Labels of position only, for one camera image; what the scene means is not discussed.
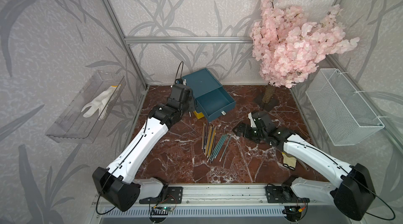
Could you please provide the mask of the white work glove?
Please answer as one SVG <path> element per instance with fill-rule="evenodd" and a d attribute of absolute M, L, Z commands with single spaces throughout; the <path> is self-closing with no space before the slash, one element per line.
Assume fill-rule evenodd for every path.
<path fill-rule="evenodd" d="M 99 112 L 98 120 L 104 120 L 107 117 L 108 111 L 108 103 L 110 99 L 114 96 L 115 91 L 118 89 L 118 86 L 110 86 L 108 89 L 100 93 L 96 98 L 94 98 L 91 102 L 86 104 L 81 112 L 88 109 L 83 115 L 84 118 L 89 118 L 93 116 L 95 112 Z"/>

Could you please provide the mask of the aluminium front rail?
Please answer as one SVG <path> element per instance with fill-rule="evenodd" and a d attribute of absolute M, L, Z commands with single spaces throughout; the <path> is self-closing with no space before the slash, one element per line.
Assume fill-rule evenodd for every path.
<path fill-rule="evenodd" d="M 334 205 L 336 187 L 331 183 L 308 181 L 298 178 L 296 185 L 291 190 L 299 198 L 307 198 L 310 203 L 320 203 L 325 205 Z M 212 205 L 213 203 L 224 205 L 256 205 L 256 204 L 275 204 L 275 205 L 297 205 L 295 203 L 278 204 L 268 203 L 265 193 L 266 184 L 183 184 L 183 185 L 164 185 L 164 187 L 174 186 L 183 187 L 183 196 L 181 204 L 193 205 Z M 146 198 L 155 198 L 161 191 L 150 191 L 147 195 L 141 195 L 140 191 L 130 194 L 123 193 L 123 199 L 118 200 L 114 197 L 106 195 L 106 190 L 97 186 L 97 192 L 113 205 L 122 204 L 118 208 L 121 211 L 127 211 L 134 204 Z"/>

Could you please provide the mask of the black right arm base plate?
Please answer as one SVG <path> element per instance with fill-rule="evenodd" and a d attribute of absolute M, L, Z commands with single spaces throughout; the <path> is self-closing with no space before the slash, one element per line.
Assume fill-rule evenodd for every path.
<path fill-rule="evenodd" d="M 309 203 L 310 200 L 307 198 L 299 198 L 291 190 L 290 186 L 267 184 L 265 187 L 265 193 L 268 203 L 278 203 L 278 204 L 304 204 Z"/>

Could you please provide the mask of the teal drawer cabinet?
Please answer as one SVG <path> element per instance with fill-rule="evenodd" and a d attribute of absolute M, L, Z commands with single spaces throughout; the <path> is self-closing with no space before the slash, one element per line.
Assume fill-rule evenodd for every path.
<path fill-rule="evenodd" d="M 222 87 L 221 83 L 207 68 L 185 75 L 182 79 L 186 82 L 186 86 L 193 90 L 195 99 Z"/>

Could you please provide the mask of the dark grey pencil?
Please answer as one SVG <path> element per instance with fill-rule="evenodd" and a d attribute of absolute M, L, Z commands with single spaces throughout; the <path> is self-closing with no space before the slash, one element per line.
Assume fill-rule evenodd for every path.
<path fill-rule="evenodd" d="M 205 129 L 206 128 L 206 124 L 203 123 L 203 131 L 202 131 L 202 144 L 201 144 L 201 149 L 204 151 L 204 145 L 205 145 Z"/>
<path fill-rule="evenodd" d="M 204 154 L 206 153 L 206 147 L 207 147 L 208 138 L 209 138 L 209 131 L 210 131 L 210 126 L 209 126 L 209 122 L 207 122 L 207 124 L 205 125 L 204 144 L 203 144 Z"/>

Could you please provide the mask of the yellow drawer cabinet base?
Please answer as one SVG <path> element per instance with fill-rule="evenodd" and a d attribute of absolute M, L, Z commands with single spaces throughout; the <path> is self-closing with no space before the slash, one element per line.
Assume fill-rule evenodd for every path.
<path fill-rule="evenodd" d="M 196 112 L 196 111 L 194 111 L 193 113 L 194 113 L 195 117 L 196 117 L 198 120 L 200 120 L 200 119 L 202 119 L 202 118 L 205 117 L 202 112 Z"/>

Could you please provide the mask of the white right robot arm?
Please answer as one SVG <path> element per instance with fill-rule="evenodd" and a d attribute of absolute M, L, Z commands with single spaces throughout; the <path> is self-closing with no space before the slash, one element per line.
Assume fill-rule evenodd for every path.
<path fill-rule="evenodd" d="M 323 152 L 296 132 L 276 127 L 265 111 L 251 113 L 250 124 L 239 123 L 233 132 L 251 141 L 261 141 L 295 157 L 326 178 L 326 182 L 291 177 L 284 186 L 298 198 L 334 205 L 351 220 L 360 221 L 373 203 L 376 193 L 369 170 L 350 165 Z"/>

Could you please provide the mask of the clear plastic wall tray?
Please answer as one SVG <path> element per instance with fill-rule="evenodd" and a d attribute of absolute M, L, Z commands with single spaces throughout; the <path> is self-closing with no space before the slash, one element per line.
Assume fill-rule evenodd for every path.
<path fill-rule="evenodd" d="M 93 143 L 125 86 L 122 74 L 97 70 L 46 136 L 57 143 Z"/>

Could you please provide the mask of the pink artificial blossom tree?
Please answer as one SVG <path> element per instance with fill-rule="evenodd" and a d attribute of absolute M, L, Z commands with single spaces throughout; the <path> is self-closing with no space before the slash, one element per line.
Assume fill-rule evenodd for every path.
<path fill-rule="evenodd" d="M 259 74 L 268 84 L 261 99 L 264 105 L 271 102 L 276 87 L 304 82 L 327 55 L 352 51 L 360 41 L 346 39 L 344 26 L 336 19 L 342 11 L 338 4 L 320 22 L 310 22 L 302 7 L 281 8 L 279 1 L 261 0 L 261 20 L 249 34 L 253 57 L 260 62 Z"/>

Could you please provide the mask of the green pencil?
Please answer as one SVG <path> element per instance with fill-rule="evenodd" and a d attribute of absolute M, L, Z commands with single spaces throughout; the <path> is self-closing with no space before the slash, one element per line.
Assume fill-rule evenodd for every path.
<path fill-rule="evenodd" d="M 224 135 L 220 138 L 219 142 L 217 143 L 217 145 L 215 146 L 215 148 L 214 148 L 214 150 L 213 150 L 213 153 L 211 154 L 211 156 L 210 156 L 210 158 L 209 158 L 209 161 L 210 161 L 210 162 L 212 162 L 212 161 L 217 157 L 217 155 L 218 155 L 218 153 L 219 153 L 219 151 L 220 151 L 220 149 L 221 149 L 221 147 L 222 147 L 222 145 L 223 145 L 223 143 L 224 143 L 226 137 L 227 137 L 227 135 L 224 134 Z"/>
<path fill-rule="evenodd" d="M 228 137 L 228 140 L 227 140 L 227 142 L 226 142 L 225 148 L 224 148 L 224 150 L 223 150 L 223 152 L 222 152 L 222 155 L 221 155 L 221 157 L 220 157 L 220 160 L 219 160 L 220 162 L 222 161 L 222 159 L 223 159 L 223 157 L 224 157 L 224 154 L 225 154 L 225 152 L 226 152 L 226 149 L 227 149 L 227 147 L 228 147 L 228 145 L 229 145 L 229 142 L 230 142 L 231 138 L 232 138 L 232 134 L 230 134 L 229 137 Z"/>

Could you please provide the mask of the teal pull-out drawer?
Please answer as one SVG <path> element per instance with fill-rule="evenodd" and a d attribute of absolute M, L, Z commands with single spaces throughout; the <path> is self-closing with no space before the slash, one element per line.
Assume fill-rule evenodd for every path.
<path fill-rule="evenodd" d="M 203 113 L 208 122 L 212 122 L 234 109 L 236 101 L 222 86 L 196 98 L 196 105 L 197 111 Z"/>

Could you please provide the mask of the yellow pencil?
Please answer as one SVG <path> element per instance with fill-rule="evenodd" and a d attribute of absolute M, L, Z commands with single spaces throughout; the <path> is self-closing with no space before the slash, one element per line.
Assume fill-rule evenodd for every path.
<path fill-rule="evenodd" d="M 208 155 L 208 152 L 209 152 L 209 146 L 210 146 L 213 131 L 214 131 L 214 127 L 212 125 L 209 125 L 207 140 L 206 140 L 206 145 L 205 145 L 205 151 L 204 151 L 206 156 Z"/>
<path fill-rule="evenodd" d="M 216 127 L 214 126 L 212 129 L 212 134 L 211 134 L 211 139 L 210 139 L 210 144 L 209 144 L 209 150 L 207 153 L 207 157 L 210 158 L 213 152 L 213 146 L 215 144 L 215 138 L 216 138 Z"/>

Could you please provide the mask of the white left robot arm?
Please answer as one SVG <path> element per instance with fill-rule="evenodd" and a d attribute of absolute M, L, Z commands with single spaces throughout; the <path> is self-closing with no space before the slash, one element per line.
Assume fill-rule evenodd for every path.
<path fill-rule="evenodd" d="M 127 148 L 106 168 L 98 167 L 92 174 L 99 197 L 124 212 L 137 200 L 158 197 L 164 183 L 157 178 L 135 179 L 141 164 L 155 144 L 180 122 L 189 110 L 193 91 L 183 84 L 174 84 L 165 104 L 152 108 Z"/>

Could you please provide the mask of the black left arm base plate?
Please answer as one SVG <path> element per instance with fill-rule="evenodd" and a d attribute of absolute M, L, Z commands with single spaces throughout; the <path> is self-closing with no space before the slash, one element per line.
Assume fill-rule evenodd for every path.
<path fill-rule="evenodd" d="M 139 204 L 158 205 L 158 204 L 181 204 L 183 196 L 183 187 L 168 186 L 164 187 L 162 192 L 155 198 L 146 198 L 139 201 Z"/>

